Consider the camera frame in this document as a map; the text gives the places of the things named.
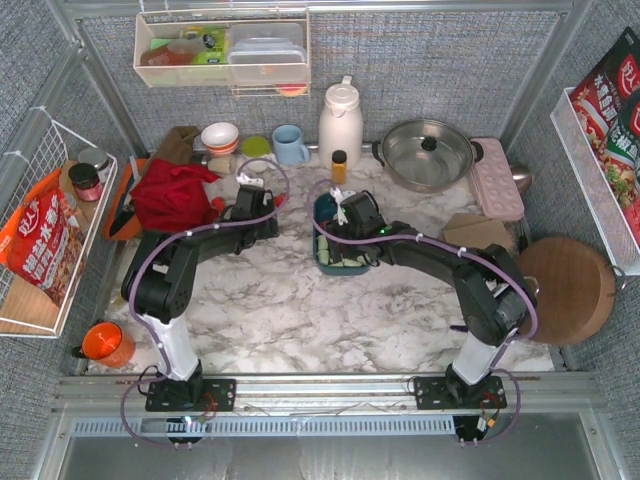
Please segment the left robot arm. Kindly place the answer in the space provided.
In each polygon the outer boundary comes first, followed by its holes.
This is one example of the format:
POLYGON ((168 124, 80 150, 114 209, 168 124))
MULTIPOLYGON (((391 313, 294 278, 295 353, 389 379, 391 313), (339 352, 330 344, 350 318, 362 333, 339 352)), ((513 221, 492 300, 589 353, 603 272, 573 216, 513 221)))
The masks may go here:
POLYGON ((175 234, 145 233, 122 282, 129 313, 149 333, 157 354, 156 373, 139 390, 150 412, 194 411, 206 404, 233 409, 222 388, 204 378, 186 312, 200 264, 278 237, 277 212, 284 205, 262 178, 240 169, 236 181, 236 199, 219 219, 175 234))

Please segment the green coffee capsule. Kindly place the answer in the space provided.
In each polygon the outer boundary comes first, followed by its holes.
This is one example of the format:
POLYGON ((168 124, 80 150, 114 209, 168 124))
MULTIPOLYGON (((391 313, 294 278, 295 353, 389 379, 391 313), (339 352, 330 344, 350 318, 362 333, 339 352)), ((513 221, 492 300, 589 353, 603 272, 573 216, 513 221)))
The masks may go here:
POLYGON ((353 259, 344 259, 342 261, 342 266, 344 267, 353 267, 353 268, 357 268, 357 267, 362 267, 363 264, 361 264, 359 261, 357 260, 353 260, 353 259))
POLYGON ((329 242, 323 235, 317 237, 317 249, 318 253, 329 253, 329 242))
POLYGON ((330 261, 330 256, 328 251, 320 251, 318 253, 318 260, 323 265, 328 265, 330 261))

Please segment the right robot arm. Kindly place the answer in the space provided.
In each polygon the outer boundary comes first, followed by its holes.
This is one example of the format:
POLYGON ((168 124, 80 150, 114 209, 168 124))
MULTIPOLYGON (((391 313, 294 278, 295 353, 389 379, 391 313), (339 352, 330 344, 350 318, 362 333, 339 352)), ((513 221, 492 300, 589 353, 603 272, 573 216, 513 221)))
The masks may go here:
POLYGON ((312 186, 309 209, 321 186, 330 187, 335 212, 326 222, 311 222, 331 252, 370 266, 411 268, 455 290, 466 337, 444 373, 447 402, 458 409, 505 407, 493 383, 494 368, 507 346, 521 338, 524 323, 538 323, 536 294, 514 258, 497 244, 484 249, 454 246, 406 223, 387 222, 370 192, 349 193, 327 179, 312 186))

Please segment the teal storage basket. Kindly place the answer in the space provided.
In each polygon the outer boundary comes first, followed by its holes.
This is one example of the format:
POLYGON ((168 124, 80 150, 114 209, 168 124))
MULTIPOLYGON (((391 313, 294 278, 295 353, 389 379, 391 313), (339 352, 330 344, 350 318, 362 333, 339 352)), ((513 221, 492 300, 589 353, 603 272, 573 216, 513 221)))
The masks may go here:
MULTIPOLYGON (((327 225, 337 219, 337 204, 333 197, 329 193, 321 194, 316 198, 313 207, 313 218, 324 229, 327 225)), ((362 267, 344 267, 342 261, 348 259, 344 256, 346 253, 346 245, 339 244, 340 249, 333 248, 329 245, 330 261, 328 265, 323 265, 318 260, 317 249, 317 237, 321 234, 313 229, 312 236, 312 252, 314 260, 318 269, 325 275, 330 276, 357 276, 366 273, 369 270, 369 266, 364 261, 359 261, 363 264, 362 267)))

